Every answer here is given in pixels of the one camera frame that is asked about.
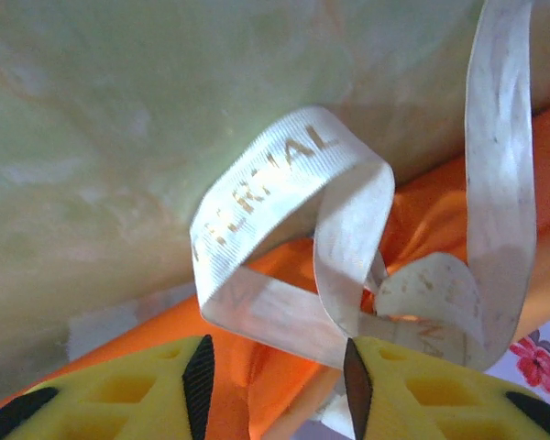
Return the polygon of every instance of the pink flower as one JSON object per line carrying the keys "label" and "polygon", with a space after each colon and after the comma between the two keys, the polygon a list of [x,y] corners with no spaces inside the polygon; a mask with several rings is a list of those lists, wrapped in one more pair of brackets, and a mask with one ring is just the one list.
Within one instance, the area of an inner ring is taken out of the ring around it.
{"label": "pink flower", "polygon": [[550,353],[525,337],[510,347],[519,356],[517,368],[531,387],[541,386],[550,393]]}

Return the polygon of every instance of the yellow object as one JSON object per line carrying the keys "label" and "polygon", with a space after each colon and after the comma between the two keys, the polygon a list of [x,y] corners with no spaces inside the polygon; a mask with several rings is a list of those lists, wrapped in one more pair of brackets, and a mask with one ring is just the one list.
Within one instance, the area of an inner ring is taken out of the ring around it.
{"label": "yellow object", "polygon": [[213,381],[211,337],[185,337],[41,383],[0,411],[0,440],[203,440]]}
{"label": "yellow object", "polygon": [[550,405],[528,390],[372,337],[348,341],[357,440],[550,440]]}

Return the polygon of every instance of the white strap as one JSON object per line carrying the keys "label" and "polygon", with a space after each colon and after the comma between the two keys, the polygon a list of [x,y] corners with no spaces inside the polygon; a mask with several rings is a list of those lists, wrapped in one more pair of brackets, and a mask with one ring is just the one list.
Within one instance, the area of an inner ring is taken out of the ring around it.
{"label": "white strap", "polygon": [[[487,2],[478,25],[467,79],[469,266],[435,253],[387,277],[375,256],[391,209],[391,168],[332,114],[307,107],[261,133],[200,204],[191,239],[204,318],[336,368],[355,335],[477,369],[494,363],[514,333],[534,259],[531,6]],[[320,191],[319,297],[241,267]],[[379,282],[378,315],[362,313],[362,286]],[[395,314],[424,319],[388,319]]]}

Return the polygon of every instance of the white ribbon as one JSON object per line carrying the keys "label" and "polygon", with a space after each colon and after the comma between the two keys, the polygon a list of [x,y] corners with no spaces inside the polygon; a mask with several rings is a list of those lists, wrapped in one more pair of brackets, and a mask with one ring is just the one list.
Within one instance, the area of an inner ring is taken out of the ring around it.
{"label": "white ribbon", "polygon": [[[434,253],[387,277],[375,256],[391,209],[391,167],[328,111],[306,107],[261,133],[200,204],[190,232],[204,318],[339,369],[347,336],[356,335],[475,369],[492,365],[513,336],[534,260],[532,3],[487,2],[478,24],[467,78],[468,266]],[[242,267],[320,191],[319,296]],[[363,285],[379,281],[377,316],[362,313]]]}

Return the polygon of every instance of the yellow plastic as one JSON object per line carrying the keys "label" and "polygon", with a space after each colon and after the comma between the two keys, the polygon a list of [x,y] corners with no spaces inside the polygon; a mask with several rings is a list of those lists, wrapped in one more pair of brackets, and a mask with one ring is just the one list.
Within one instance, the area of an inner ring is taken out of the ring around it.
{"label": "yellow plastic", "polygon": [[[353,341],[372,388],[365,440],[550,439],[506,399],[508,391],[539,399],[523,387],[372,337]],[[347,363],[345,375],[350,402]]]}
{"label": "yellow plastic", "polygon": [[60,393],[7,440],[192,440],[182,375],[187,337],[41,383]]}

